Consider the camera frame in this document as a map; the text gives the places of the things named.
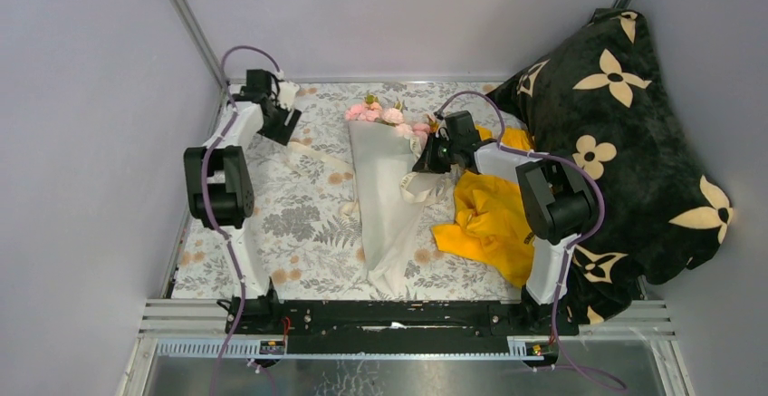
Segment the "pink fake flower stem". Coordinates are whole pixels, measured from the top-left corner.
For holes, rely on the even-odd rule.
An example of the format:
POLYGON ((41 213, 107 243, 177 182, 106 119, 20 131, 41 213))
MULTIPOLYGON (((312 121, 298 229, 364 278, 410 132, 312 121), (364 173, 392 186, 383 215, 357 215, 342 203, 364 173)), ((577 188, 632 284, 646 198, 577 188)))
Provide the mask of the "pink fake flower stem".
POLYGON ((439 128, 435 117, 427 115, 426 119, 424 122, 404 122, 395 126, 397 134, 408 140, 414 150, 423 150, 427 146, 428 137, 439 128))
POLYGON ((379 114, 379 121, 383 124, 397 127, 406 122, 404 113, 404 102, 397 101, 392 107, 382 109, 379 114))
POLYGON ((362 102, 354 104, 344 112, 346 121, 374 122, 380 118, 382 107, 377 96, 368 94, 362 102))

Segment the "white wrapping paper sheet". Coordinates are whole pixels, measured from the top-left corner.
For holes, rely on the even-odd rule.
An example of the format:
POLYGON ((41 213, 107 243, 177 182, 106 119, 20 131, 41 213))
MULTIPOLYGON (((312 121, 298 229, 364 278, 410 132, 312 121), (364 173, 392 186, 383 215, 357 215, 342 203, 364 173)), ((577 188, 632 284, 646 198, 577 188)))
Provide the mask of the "white wrapping paper sheet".
POLYGON ((441 177, 412 171, 422 144, 402 128, 351 121, 349 134, 367 278, 382 293, 402 296, 420 218, 437 200, 441 177))

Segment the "cream printed ribbon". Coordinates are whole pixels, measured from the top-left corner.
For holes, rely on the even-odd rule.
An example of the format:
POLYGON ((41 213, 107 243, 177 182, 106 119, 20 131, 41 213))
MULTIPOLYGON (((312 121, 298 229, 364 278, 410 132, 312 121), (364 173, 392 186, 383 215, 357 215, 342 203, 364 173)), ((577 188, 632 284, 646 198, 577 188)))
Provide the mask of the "cream printed ribbon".
MULTIPOLYGON (((300 142, 289 141, 286 145, 286 152, 287 152, 287 158, 285 161, 286 165, 291 170, 299 173, 300 175, 307 175, 308 172, 305 169, 301 169, 298 164, 293 163, 291 161, 290 156, 293 154, 317 160, 323 164, 330 165, 333 168, 340 170, 341 172, 350 173, 351 175, 354 175, 354 169, 350 163, 345 162, 341 159, 335 158, 325 152, 314 150, 308 146, 301 144, 300 142)), ((399 191, 402 199, 405 202, 409 204, 424 203, 425 205, 429 206, 429 205, 440 202, 448 193, 449 187, 451 185, 450 179, 440 179, 434 187, 428 188, 427 190, 423 190, 419 193, 411 192, 409 190, 409 186, 411 185, 412 181, 417 177, 417 175, 418 174, 416 172, 408 173, 399 182, 399 191)), ((354 187, 354 190, 353 190, 354 199, 345 202, 340 208, 340 214, 343 217, 349 217, 360 211, 358 192, 357 192, 356 186, 353 186, 353 187, 354 187)))

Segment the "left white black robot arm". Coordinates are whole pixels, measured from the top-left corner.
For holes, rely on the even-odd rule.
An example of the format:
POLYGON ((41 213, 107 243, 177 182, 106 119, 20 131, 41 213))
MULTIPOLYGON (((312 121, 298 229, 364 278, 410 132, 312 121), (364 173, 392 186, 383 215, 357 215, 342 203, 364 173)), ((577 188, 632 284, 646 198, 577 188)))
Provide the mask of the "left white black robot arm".
POLYGON ((223 305, 234 322, 248 322, 258 333, 275 330, 281 310, 255 249, 255 192, 245 151, 256 136, 290 142, 302 114, 293 106, 298 91, 281 71, 247 71, 245 83, 226 96, 212 136, 183 155, 190 214, 225 241, 235 289, 223 305))

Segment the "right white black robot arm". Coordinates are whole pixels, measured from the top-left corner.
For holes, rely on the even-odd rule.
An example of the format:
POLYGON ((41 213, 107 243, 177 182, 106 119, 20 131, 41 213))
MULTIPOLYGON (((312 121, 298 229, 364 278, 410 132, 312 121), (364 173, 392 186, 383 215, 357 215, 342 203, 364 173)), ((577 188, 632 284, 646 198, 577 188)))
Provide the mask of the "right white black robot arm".
POLYGON ((521 307, 519 320, 528 333, 544 333, 555 322, 551 304, 567 291, 575 246, 603 222, 605 201, 596 181, 571 158, 481 138, 467 111, 443 118, 441 127, 427 136, 412 170, 444 174, 454 166, 518 185, 534 235, 533 268, 524 285, 532 301, 521 307))

